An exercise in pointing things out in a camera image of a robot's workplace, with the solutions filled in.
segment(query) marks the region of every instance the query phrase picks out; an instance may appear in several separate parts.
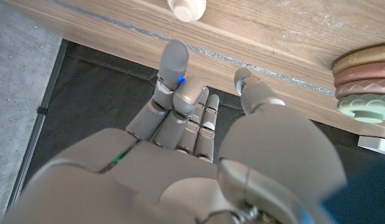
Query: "wood grain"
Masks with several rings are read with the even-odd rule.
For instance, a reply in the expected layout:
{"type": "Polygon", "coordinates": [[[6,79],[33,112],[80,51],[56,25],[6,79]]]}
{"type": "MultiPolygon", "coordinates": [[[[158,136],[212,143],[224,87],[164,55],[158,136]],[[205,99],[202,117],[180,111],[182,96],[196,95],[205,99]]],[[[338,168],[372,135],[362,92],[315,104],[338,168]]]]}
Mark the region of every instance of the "wood grain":
{"type": "MultiPolygon", "coordinates": [[[[72,4],[76,5],[83,2],[86,1],[75,0],[72,4]]],[[[121,3],[108,0],[105,1],[105,4],[110,6],[111,2],[114,4],[111,7],[113,10],[112,17],[116,17],[119,21],[124,21],[135,26],[142,25],[144,26],[143,28],[147,30],[153,30],[153,32],[169,37],[176,37],[204,49],[215,50],[215,52],[240,59],[246,63],[252,62],[252,64],[256,66],[262,66],[259,64],[259,59],[262,58],[263,65],[265,65],[263,67],[267,69],[278,68],[277,70],[274,69],[278,72],[291,71],[287,73],[291,77],[334,90],[333,80],[331,79],[332,75],[328,69],[328,65],[314,63],[315,60],[310,61],[313,58],[308,57],[308,54],[301,54],[299,57],[296,57],[291,53],[278,50],[276,46],[270,48],[264,44],[256,44],[255,41],[258,40],[247,40],[248,35],[252,34],[231,34],[230,31],[227,31],[224,27],[215,28],[213,24],[208,25],[204,23],[204,21],[194,22],[193,24],[178,22],[171,18],[171,12],[164,8],[165,4],[163,4],[162,1],[138,1],[140,4],[138,5],[135,1],[121,3]],[[121,13],[121,10],[116,12],[114,9],[124,8],[125,5],[130,7],[130,10],[124,10],[123,13],[121,13]],[[200,27],[200,29],[189,29],[191,27],[200,27]],[[212,32],[208,32],[202,29],[202,27],[209,27],[212,29],[212,32]]],[[[149,37],[148,35],[134,32],[130,29],[104,22],[91,16],[86,16],[71,9],[63,8],[53,1],[8,0],[8,3],[66,39],[149,67],[158,68],[159,66],[160,55],[166,45],[166,42],[163,40],[149,37]]],[[[100,10],[101,14],[104,14],[107,8],[104,5],[100,6],[98,3],[91,3],[91,5],[97,7],[96,10],[100,10]]],[[[297,50],[299,47],[295,48],[293,45],[290,45],[289,48],[297,50]]],[[[330,48],[321,50],[324,55],[330,57],[331,54],[325,54],[326,50],[330,50],[330,48]]],[[[236,94],[233,86],[233,75],[238,68],[235,64],[190,50],[190,63],[187,73],[203,78],[207,85],[214,88],[236,94]]],[[[303,111],[310,119],[353,133],[385,138],[385,123],[360,123],[339,113],[335,109],[337,100],[332,96],[261,73],[255,72],[255,75],[268,83],[274,91],[280,94],[281,98],[285,100],[289,106],[303,111]]]]}
{"type": "Polygon", "coordinates": [[[165,0],[63,2],[329,90],[334,59],[385,42],[385,0],[208,1],[193,23],[165,0]]]}

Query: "gray robotic arm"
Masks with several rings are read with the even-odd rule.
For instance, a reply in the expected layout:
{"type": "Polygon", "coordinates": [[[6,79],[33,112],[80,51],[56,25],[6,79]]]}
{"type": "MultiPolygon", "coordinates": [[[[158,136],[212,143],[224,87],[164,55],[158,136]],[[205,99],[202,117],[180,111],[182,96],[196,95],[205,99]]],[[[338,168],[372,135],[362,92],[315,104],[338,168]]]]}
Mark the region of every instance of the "gray robotic arm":
{"type": "Polygon", "coordinates": [[[184,78],[166,46],[154,96],[127,126],[102,130],[34,175],[3,223],[333,223],[320,201],[346,183],[329,140],[246,69],[246,116],[213,161],[219,99],[184,78]]]}

